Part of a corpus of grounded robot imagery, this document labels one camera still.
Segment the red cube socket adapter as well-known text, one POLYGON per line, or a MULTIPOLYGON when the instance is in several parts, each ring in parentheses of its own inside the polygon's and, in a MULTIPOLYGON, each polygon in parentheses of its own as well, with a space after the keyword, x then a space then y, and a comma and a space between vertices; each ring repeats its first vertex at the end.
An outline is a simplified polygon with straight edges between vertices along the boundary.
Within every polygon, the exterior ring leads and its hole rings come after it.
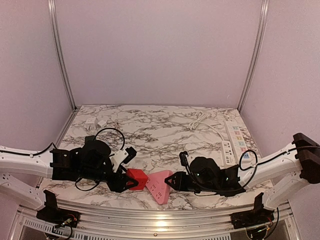
POLYGON ((132 191, 142 191, 149 179, 142 169, 128 168, 126 175, 138 181, 137 186, 130 188, 132 191))

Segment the pink triangular power strip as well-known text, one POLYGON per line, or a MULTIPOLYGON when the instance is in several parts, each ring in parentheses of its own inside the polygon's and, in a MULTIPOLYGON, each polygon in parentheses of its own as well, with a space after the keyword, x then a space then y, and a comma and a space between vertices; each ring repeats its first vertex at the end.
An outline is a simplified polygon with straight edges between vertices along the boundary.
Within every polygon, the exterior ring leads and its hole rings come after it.
POLYGON ((147 175, 148 180, 145 186, 159 205, 168 203, 171 187, 165 183, 165 179, 172 174, 170 170, 162 170, 147 175))

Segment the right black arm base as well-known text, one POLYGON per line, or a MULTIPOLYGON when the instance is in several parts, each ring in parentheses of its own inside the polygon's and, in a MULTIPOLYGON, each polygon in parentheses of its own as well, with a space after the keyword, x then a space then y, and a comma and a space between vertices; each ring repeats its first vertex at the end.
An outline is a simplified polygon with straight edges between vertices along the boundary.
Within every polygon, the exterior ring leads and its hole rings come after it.
POLYGON ((253 209, 235 212, 230 215, 231 223, 234 229, 248 228, 259 224, 264 224, 274 218, 274 210, 268 210, 263 204, 263 195, 261 192, 254 199, 253 209))

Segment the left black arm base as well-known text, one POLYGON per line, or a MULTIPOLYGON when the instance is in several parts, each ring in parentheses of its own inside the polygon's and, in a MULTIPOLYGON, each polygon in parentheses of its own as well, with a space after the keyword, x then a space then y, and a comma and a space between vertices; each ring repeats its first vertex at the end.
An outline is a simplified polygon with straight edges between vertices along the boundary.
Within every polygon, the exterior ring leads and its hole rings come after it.
POLYGON ((67 224, 67 220, 71 219, 68 224, 72 228, 76 228, 79 222, 80 213, 75 210, 69 210, 58 207, 56 195, 48 190, 43 191, 45 194, 44 207, 37 211, 36 218, 53 223, 62 227, 67 224))

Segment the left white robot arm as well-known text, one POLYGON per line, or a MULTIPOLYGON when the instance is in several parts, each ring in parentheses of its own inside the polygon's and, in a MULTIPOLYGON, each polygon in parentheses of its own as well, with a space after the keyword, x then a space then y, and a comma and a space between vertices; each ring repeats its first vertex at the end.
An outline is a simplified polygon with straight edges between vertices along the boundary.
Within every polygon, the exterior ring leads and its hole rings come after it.
POLYGON ((121 148, 115 153, 95 136, 87 136, 82 147, 72 150, 56 148, 51 144, 42 151, 24 153, 20 149, 0 148, 0 192, 13 197, 33 210, 42 210, 53 223, 63 219, 63 211, 55 204, 55 194, 32 187, 13 176, 28 174, 55 181, 75 184, 90 180, 106 183, 109 190, 122 193, 139 182, 128 176, 122 164, 127 164, 137 152, 133 147, 121 148))

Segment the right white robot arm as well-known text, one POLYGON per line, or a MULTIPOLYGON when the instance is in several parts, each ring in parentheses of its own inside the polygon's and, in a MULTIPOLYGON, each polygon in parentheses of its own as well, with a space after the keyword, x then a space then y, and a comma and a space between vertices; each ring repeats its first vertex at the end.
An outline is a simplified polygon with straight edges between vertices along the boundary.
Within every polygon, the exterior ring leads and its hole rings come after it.
POLYGON ((189 154, 179 154, 185 171, 177 171, 164 182, 180 192, 212 192, 214 195, 233 197, 254 186, 280 177, 271 189, 255 197, 255 207, 248 212, 247 219, 258 224, 282 202, 291 198, 308 185, 320 182, 320 145, 304 135, 296 133, 293 141, 281 150, 258 159, 253 150, 246 154, 254 156, 253 163, 245 165, 245 157, 239 163, 221 169, 212 158, 196 157, 188 162, 189 154))

